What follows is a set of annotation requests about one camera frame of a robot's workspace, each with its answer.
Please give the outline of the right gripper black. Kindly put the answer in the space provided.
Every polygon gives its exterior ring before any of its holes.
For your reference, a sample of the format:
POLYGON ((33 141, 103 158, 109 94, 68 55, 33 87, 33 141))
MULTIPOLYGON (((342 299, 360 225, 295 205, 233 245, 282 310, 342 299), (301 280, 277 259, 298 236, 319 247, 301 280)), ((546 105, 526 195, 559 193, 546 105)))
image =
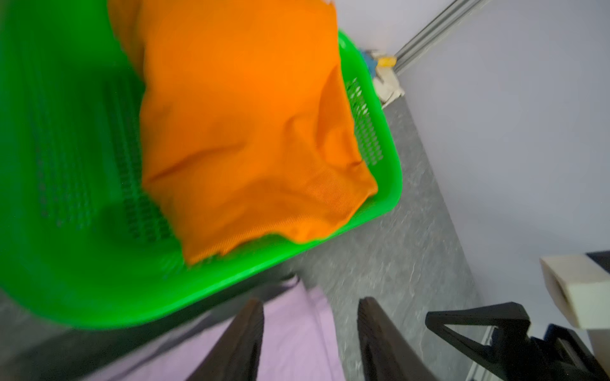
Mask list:
POLYGON ((573 330, 551 324, 544 338, 527 336, 530 318, 519 303, 463 311, 429 312, 426 327, 476 362, 497 362, 502 380, 608 380, 592 352, 573 330), (450 327, 495 327, 490 345, 450 327))

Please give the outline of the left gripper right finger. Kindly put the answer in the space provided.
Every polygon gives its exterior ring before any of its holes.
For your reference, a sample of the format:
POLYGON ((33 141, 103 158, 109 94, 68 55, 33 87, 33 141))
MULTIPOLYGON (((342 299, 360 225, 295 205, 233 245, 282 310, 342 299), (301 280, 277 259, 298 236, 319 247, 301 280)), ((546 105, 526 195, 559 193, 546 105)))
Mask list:
POLYGON ((436 381, 375 298, 359 300, 357 331, 366 380, 436 381))

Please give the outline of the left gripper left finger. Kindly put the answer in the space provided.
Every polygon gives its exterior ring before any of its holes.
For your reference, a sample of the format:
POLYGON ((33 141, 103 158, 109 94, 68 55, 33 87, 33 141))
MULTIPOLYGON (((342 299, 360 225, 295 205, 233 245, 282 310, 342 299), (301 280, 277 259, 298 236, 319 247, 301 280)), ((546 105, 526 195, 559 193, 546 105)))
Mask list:
POLYGON ((264 304, 249 300, 187 380, 256 380, 264 325, 264 304))

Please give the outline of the purple pants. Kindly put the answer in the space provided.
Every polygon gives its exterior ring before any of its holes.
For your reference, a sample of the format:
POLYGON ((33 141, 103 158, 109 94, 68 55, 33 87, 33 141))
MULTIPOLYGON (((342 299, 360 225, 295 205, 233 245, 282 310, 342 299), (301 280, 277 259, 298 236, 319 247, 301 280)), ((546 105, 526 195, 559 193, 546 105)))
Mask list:
POLYGON ((264 284, 216 306, 94 371, 88 380, 185 380, 250 298, 264 303, 260 380, 343 380, 332 310, 299 276, 264 284))

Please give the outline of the green plastic basket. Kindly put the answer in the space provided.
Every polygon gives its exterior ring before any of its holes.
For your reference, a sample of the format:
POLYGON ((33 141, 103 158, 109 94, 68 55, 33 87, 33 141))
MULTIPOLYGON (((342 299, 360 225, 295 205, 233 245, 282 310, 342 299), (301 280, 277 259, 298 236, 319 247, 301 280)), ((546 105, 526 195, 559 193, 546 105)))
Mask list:
POLYGON ((275 234, 196 264, 142 185, 145 84, 110 1, 1 4, 1 288, 77 328, 152 322, 392 210, 401 165, 358 48, 338 28, 357 146, 378 185, 332 235, 275 234))

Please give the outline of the orange pants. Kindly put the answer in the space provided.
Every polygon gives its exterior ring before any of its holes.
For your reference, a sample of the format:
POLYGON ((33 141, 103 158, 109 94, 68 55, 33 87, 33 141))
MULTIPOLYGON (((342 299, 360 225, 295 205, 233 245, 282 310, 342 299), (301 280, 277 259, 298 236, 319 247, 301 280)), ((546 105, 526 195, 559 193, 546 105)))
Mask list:
POLYGON ((145 84, 142 185, 189 264, 346 225, 378 185, 359 152, 329 1, 110 1, 145 84))

